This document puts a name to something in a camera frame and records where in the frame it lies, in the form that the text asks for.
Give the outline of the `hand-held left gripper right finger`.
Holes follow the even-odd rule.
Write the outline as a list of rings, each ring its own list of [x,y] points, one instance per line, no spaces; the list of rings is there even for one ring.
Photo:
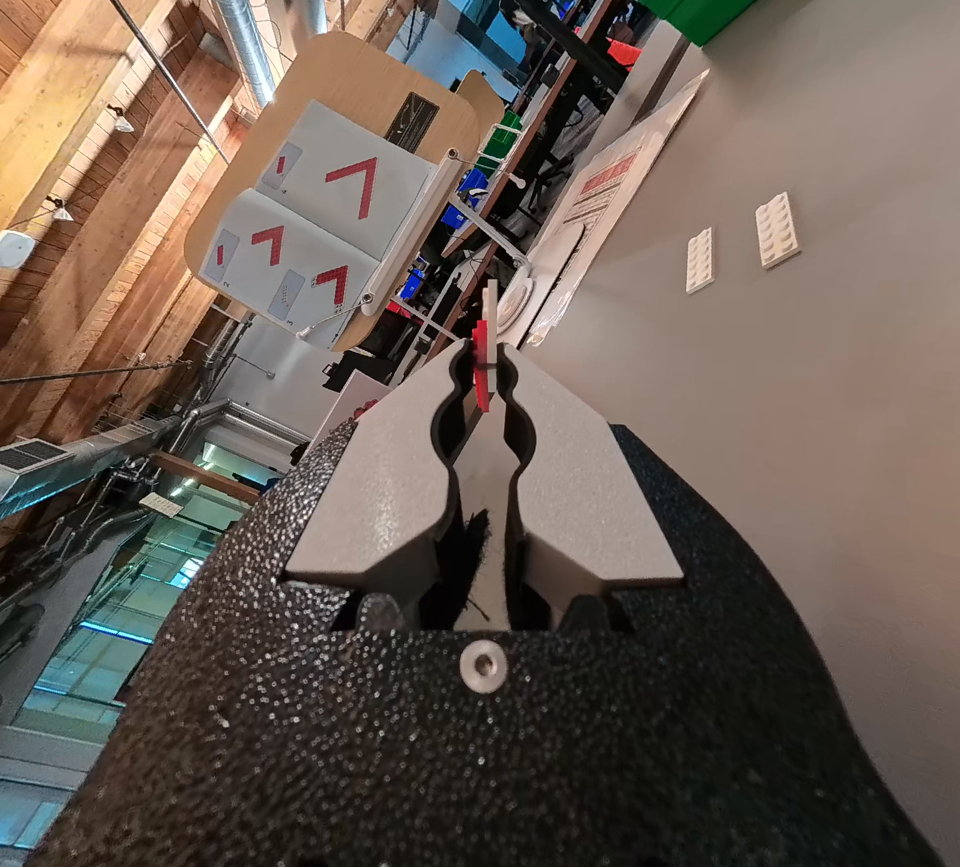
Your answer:
[[[684,573],[605,417],[517,348],[498,345],[509,481],[511,629],[547,629],[579,597],[675,587]]]

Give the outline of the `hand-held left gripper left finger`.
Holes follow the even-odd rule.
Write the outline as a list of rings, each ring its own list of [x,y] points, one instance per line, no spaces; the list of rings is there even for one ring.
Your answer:
[[[471,588],[454,469],[470,392],[471,342],[456,341],[359,417],[288,580],[385,594],[422,628],[453,628]]]

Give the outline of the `red and white lego assembly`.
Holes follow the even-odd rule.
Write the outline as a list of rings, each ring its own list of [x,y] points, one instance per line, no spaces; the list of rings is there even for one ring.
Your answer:
[[[481,318],[471,339],[476,402],[480,411],[487,414],[498,393],[498,282],[494,278],[488,280],[483,290]]]

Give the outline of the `white lego plate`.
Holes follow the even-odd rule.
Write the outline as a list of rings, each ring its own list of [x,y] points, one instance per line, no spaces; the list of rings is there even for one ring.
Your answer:
[[[801,244],[786,191],[776,194],[754,213],[761,267],[769,271],[796,257]]]
[[[714,282],[714,227],[708,226],[687,243],[685,292],[692,295]]]

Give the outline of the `white toy box heart picture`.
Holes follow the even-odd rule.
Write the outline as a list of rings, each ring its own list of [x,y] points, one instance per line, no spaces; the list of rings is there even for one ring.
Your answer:
[[[379,402],[391,391],[391,386],[375,380],[359,369],[354,369],[320,424],[314,440],[322,441],[332,430],[352,419],[357,411],[363,412],[370,404]]]

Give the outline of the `printed sheet in plastic sleeve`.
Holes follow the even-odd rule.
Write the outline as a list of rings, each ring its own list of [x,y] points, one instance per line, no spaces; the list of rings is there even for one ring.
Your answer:
[[[598,153],[574,178],[531,253],[534,283],[500,338],[537,346],[563,318],[586,273],[651,172],[704,81],[703,70],[664,105]]]

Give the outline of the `black office chair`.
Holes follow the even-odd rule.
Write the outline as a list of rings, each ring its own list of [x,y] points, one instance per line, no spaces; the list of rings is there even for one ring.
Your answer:
[[[547,165],[534,176],[526,206],[522,207],[523,213],[533,219],[536,219],[534,214],[544,209],[546,191],[550,189],[558,179],[565,181],[570,177],[570,169],[574,164],[575,157],[574,154],[570,152],[561,156],[556,156],[554,153],[547,153],[547,161]]]

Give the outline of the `black diagram label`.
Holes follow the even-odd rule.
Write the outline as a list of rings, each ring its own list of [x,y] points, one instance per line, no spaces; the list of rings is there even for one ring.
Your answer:
[[[391,120],[383,139],[410,154],[416,154],[439,110],[439,105],[419,93],[410,92]]]

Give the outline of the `instruction board with red shapes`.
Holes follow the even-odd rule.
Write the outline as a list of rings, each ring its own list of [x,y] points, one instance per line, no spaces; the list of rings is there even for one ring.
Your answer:
[[[457,199],[463,177],[477,164],[489,165],[498,173],[503,171],[511,154],[520,146],[527,116],[522,118],[522,131],[509,151],[495,152],[488,145],[491,130],[485,134],[479,132],[474,109],[455,92],[349,33],[313,37],[295,58],[270,104],[262,109],[187,233],[184,257],[194,277],[248,309],[246,304],[228,296],[201,275],[213,234],[227,206],[241,191],[256,184],[309,102],[324,105],[383,139],[406,96],[412,92],[439,106],[432,126],[414,154],[434,165],[435,173],[366,285],[360,306],[350,315],[333,350],[326,351],[342,353],[358,346],[401,289],[426,237]],[[294,335],[308,344],[306,333]]]

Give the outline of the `rectangular metal duct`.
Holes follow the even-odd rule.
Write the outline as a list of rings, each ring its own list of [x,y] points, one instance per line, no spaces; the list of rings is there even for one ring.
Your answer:
[[[145,417],[64,444],[40,439],[5,444],[1,448],[1,518],[151,453],[163,443],[179,440],[225,412],[229,404],[228,400],[204,404],[184,417]]]

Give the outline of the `black metal frame bar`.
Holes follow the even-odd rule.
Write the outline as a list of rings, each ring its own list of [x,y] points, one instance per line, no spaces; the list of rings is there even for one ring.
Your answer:
[[[595,49],[569,25],[552,12],[550,0],[512,0],[531,21],[550,37],[561,49],[584,70],[588,71],[604,88],[620,93],[627,74],[623,68],[602,52]]]

